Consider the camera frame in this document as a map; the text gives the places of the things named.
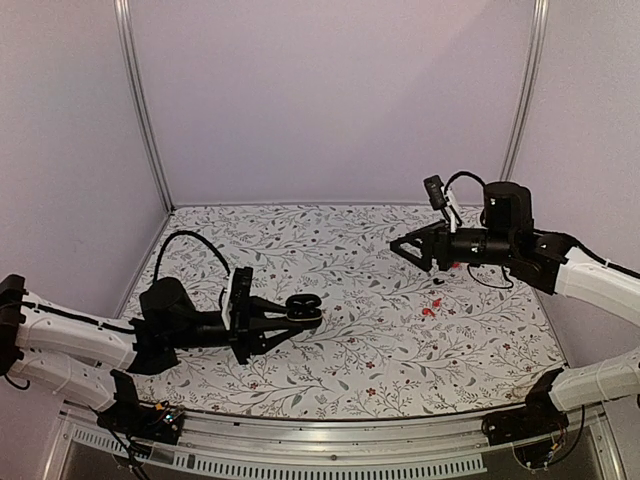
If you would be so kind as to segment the black earbud charging case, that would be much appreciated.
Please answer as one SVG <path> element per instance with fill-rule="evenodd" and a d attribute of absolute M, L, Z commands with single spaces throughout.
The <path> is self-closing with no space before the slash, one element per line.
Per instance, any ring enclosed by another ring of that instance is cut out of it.
<path fill-rule="evenodd" d="M 311 322 L 322 319 L 322 300 L 315 294 L 296 294 L 286 302 L 286 317 L 291 321 Z"/>

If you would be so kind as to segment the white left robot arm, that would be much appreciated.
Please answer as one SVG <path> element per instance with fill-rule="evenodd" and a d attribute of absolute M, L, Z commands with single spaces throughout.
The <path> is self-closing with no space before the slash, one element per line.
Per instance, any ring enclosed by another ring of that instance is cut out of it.
<path fill-rule="evenodd" d="M 217 311 L 198 310 L 178 279 L 156 280 L 140 296 L 142 318 L 119 326 L 46 301 L 11 274 L 1 282 L 1 372 L 41 382 L 95 410 L 110 408 L 126 433 L 141 433 L 149 423 L 146 408 L 129 396 L 115 399 L 116 384 L 88 364 L 157 375 L 177 365 L 180 350 L 228 347 L 245 365 L 321 324 L 318 296 L 296 294 L 277 304 L 252 294 L 252 278 L 252 268 L 235 269 Z"/>

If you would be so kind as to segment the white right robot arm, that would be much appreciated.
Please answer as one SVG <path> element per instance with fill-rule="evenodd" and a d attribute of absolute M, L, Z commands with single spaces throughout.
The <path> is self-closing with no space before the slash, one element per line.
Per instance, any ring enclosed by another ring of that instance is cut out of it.
<path fill-rule="evenodd" d="M 395 254 L 419 269 L 441 271 L 454 263 L 492 265 L 548 295 L 593 305 L 632 324 L 639 322 L 639 275 L 588 249 L 575 237 L 535 228 L 531 192 L 514 182 L 485 183 L 478 228 L 463 226 L 448 183 L 423 182 L 431 207 L 442 220 L 390 243 Z M 517 427 L 537 436 L 557 412 L 639 394 L 639 352 L 632 350 L 581 368 L 543 374 L 529 390 Z"/>

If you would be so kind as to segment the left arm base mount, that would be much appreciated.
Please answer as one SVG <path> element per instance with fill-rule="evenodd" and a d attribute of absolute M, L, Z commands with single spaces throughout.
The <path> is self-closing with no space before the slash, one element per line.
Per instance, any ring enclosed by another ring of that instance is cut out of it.
<path fill-rule="evenodd" d="M 184 408 L 167 401 L 143 405 L 128 374 L 111 370 L 110 376 L 114 403 L 96 411 L 98 425 L 125 436 L 176 445 L 184 426 Z"/>

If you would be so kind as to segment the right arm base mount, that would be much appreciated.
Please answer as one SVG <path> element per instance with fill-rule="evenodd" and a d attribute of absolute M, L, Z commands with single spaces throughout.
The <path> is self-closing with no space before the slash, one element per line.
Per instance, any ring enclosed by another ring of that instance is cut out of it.
<path fill-rule="evenodd" d="M 550 398 L 552 383 L 562 372 L 562 368 L 557 368 L 544 373 L 525 396 L 523 406 L 483 417 L 481 431 L 491 446 L 549 434 L 569 426 L 567 414 Z"/>

